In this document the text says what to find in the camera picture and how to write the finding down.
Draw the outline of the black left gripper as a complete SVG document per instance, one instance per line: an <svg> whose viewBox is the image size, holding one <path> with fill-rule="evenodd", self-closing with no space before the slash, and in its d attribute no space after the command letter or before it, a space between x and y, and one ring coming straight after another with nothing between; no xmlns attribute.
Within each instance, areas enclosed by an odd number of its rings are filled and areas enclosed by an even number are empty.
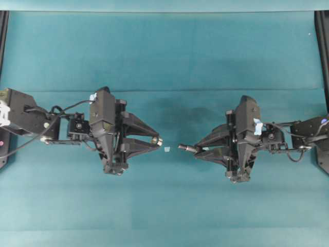
<svg viewBox="0 0 329 247"><path fill-rule="evenodd" d="M159 137L158 132L134 114L125 111L125 108L125 100L115 100L115 125L112 127L112 133L106 133L99 138L99 156L103 172L111 175L122 175L129 167L129 158L155 151L160 147L158 144L125 138L128 135Z"/></svg>

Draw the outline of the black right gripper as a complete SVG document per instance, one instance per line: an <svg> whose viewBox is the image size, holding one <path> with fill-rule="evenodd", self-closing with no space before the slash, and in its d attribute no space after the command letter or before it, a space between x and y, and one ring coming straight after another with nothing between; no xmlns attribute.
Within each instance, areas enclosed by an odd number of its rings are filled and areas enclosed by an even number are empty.
<svg viewBox="0 0 329 247"><path fill-rule="evenodd" d="M235 114L233 110L226 112L227 124L222 124L214 128L210 134L201 139L196 145L198 147L218 147L210 150L203 150L195 153L197 159L217 163L226 167L225 176L233 183L248 182L250 176L246 171L242 171L238 163L238 152L235 138Z"/></svg>

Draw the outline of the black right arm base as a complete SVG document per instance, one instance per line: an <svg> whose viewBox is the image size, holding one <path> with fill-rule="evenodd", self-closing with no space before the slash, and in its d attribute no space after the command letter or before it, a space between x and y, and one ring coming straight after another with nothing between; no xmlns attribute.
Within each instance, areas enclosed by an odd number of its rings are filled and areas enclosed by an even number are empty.
<svg viewBox="0 0 329 247"><path fill-rule="evenodd" d="M324 95L328 111L328 10L315 11L315 29L324 81Z"/></svg>

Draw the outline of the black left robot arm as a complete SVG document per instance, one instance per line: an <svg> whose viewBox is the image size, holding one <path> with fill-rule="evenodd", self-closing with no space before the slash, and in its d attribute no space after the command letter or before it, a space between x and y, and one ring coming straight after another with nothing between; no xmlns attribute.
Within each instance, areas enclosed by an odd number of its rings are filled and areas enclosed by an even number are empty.
<svg viewBox="0 0 329 247"><path fill-rule="evenodd" d="M126 111L126 101L117 99L102 87L86 101L84 113L69 113L55 105L50 111L37 105L31 95L13 89L1 91L1 133L29 136L45 144L80 145L93 143L107 174L121 175L128 159L161 147L159 133L134 114Z"/></svg>

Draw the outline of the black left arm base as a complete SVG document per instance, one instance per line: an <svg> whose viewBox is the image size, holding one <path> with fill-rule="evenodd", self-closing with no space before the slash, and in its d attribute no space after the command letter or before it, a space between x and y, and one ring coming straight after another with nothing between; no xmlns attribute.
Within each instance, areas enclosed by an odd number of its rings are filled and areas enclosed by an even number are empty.
<svg viewBox="0 0 329 247"><path fill-rule="evenodd" d="M0 74L2 73L2 67L4 62L4 52L6 45L6 36L8 29L10 11L1 10L0 11Z"/></svg>

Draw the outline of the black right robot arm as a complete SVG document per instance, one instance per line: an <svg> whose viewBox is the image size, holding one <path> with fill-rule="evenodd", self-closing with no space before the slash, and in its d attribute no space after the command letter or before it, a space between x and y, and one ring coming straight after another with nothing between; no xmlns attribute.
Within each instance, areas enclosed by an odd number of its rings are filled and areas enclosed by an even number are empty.
<svg viewBox="0 0 329 247"><path fill-rule="evenodd" d="M306 121L262 123L237 111L226 113L227 122L189 148L197 159L221 164L233 183L248 182L257 153L285 153L292 162L316 150L317 164L328 173L328 116Z"/></svg>

